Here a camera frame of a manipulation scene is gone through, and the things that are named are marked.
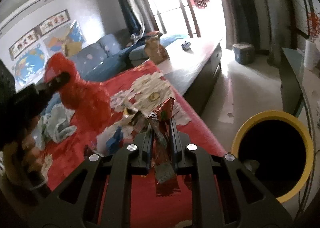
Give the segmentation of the person's left hand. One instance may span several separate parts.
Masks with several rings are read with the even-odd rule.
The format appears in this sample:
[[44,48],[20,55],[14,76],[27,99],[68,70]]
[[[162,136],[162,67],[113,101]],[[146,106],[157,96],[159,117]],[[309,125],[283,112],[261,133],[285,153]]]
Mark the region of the person's left hand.
[[41,152],[36,147],[32,131],[40,117],[36,116],[24,129],[24,138],[11,142],[3,148],[3,164],[8,180],[17,186],[30,187],[34,174],[40,175],[42,170]]

